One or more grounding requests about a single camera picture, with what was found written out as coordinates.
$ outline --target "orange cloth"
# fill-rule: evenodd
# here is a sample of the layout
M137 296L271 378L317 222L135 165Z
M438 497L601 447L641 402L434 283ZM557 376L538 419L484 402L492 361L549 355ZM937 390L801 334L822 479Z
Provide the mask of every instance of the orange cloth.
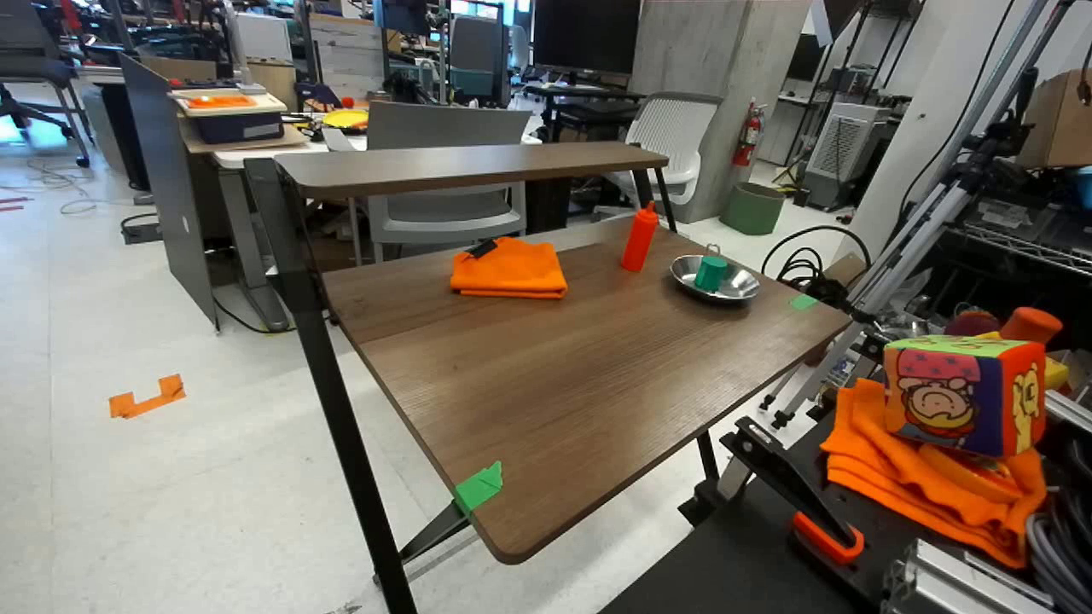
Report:
M992 479L984 479L984 471L951 479L945 465L937 465L914 444L890 438L884 430L884 387L867 378L841 393L835 422L822 452L831 453L825 479L834 486L951 544L975 546L1011 571L1029 568L1024 527L1049 497L1038 452L1000 462L1000 475L1006 475L1004 487L1013 493L1013 497L989 496L989 487L971 487L972 482Z
M450 291L468 296L561 299L566 287L569 283L553 246L494 240L494 251L482 258L458 253L450 264Z

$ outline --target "green tape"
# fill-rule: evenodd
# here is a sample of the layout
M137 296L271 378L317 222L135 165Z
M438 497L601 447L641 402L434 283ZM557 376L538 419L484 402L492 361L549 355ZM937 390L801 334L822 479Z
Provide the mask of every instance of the green tape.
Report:
M455 505L465 511L465 515L474 515L482 505L490 505L494 496L507 493L507 468L501 462L490 465L484 471L465 479L458 487L455 487Z
M818 299L808 296L808 293L796 293L796 296L793 296L793 312L796 312L796 314L816 312L816 305L818 305Z

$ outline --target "cardboard box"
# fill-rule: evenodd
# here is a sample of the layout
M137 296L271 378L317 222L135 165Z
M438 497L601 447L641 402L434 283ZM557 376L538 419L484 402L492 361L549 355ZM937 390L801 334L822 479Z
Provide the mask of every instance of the cardboard box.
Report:
M1078 97L1083 73L1062 73L1030 97L1030 122L1022 169L1086 169L1092 165L1092 107Z

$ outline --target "computer monitor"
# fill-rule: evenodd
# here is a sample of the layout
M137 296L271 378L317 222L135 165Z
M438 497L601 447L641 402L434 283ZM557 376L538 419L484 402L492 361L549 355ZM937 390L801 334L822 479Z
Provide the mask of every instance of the computer monitor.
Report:
M535 0L535 66L631 73L641 0Z

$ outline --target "table frame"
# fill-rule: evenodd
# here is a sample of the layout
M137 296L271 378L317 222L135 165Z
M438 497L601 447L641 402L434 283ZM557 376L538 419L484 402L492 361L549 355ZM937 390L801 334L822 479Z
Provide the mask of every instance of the table frame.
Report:
M664 191L670 230L676 233L676 216L670 205L664 169L651 169L651 170ZM651 203L650 169L635 169L631 173L641 203ZM343 462L343 475L344 475L360 527L364 534L364 544L375 562L375 580L383 587L383 598L389 612L399 612L399 614L417 612L405 585L405 562L426 554L432 546L450 539L455 534L460 534L468 519L455 505L446 505L417 539L405 544L405 550L395 550L387 505L374 475L374 462L370 462L361 430L354 422L352 399L337 369L337 355L325 326L327 293L296 240L303 224L301 224L301 216L295 212L303 208L303 194L278 161L245 161L242 179L278 264L273 287L296 322L306 369L322 395L322 410ZM706 479L717 482L720 471L717 471L710 434L702 430L698 444L701 444Z

